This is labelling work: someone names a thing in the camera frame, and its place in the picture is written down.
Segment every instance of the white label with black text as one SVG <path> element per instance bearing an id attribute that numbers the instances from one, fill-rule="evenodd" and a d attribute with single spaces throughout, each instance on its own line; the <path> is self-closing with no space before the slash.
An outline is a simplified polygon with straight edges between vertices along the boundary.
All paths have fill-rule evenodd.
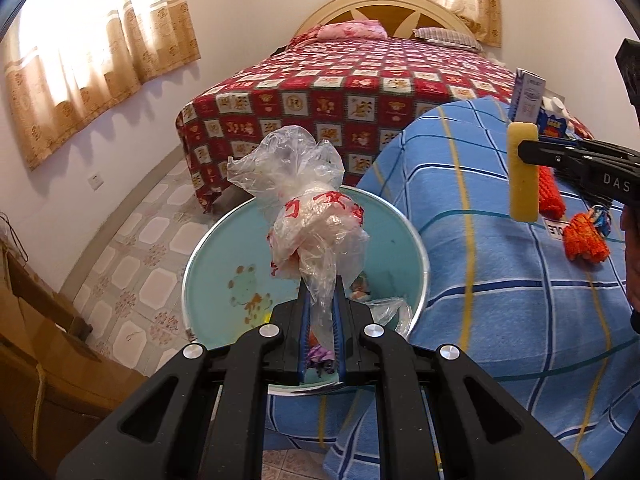
<path id="1" fill-rule="evenodd" d="M 554 220 L 547 220 L 546 218 L 544 220 L 549 236 L 555 240 L 562 240 L 562 231 L 569 225 L 569 222 L 556 222 Z"/>

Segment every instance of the arched headboard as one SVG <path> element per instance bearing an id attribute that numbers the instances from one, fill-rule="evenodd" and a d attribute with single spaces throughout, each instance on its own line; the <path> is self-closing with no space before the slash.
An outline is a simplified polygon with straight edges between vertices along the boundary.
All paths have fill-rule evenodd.
<path id="1" fill-rule="evenodd" d="M 349 20 L 380 20 L 393 38 L 411 38 L 414 28 L 420 27 L 448 28 L 473 35 L 459 17 L 429 0 L 332 0 L 309 16 L 296 36 L 315 25 Z"/>

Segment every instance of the wall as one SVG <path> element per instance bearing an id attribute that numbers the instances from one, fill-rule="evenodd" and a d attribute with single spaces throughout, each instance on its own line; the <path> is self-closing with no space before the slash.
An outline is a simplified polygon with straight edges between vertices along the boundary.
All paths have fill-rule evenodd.
<path id="1" fill-rule="evenodd" d="M 100 225 L 178 145 L 175 116 L 195 95 L 286 44 L 328 0 L 188 0 L 202 59 L 146 84 L 39 168 L 22 162 L 0 88 L 0 210 L 33 269 L 59 290 Z M 92 191 L 87 178 L 104 185 Z"/>
<path id="2" fill-rule="evenodd" d="M 544 77 L 599 139 L 640 150 L 615 59 L 622 40 L 637 37 L 614 0 L 502 0 L 502 16 L 509 68 Z"/>

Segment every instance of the white plastic bag with red text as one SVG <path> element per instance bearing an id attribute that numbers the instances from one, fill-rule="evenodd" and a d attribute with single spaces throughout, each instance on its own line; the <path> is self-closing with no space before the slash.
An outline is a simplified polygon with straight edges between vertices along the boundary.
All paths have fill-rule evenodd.
<path id="1" fill-rule="evenodd" d="M 363 209 L 339 191 L 344 167 L 327 140 L 301 126 L 284 126 L 264 137 L 240 160 L 229 158 L 229 182 L 251 193 L 270 222 L 272 275 L 304 278 L 312 298 L 312 330 L 333 349 L 331 303 L 335 277 L 345 288 L 364 266 L 369 235 Z"/>

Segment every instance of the wall outlet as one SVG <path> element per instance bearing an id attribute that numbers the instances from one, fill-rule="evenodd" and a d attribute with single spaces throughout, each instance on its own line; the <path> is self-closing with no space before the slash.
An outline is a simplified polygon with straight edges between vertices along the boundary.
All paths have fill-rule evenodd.
<path id="1" fill-rule="evenodd" d="M 91 189 L 93 189 L 94 191 L 98 189 L 102 184 L 104 184 L 104 180 L 100 176 L 100 173 L 92 174 L 92 176 L 87 179 L 87 182 L 89 183 L 89 186 L 91 186 Z"/>

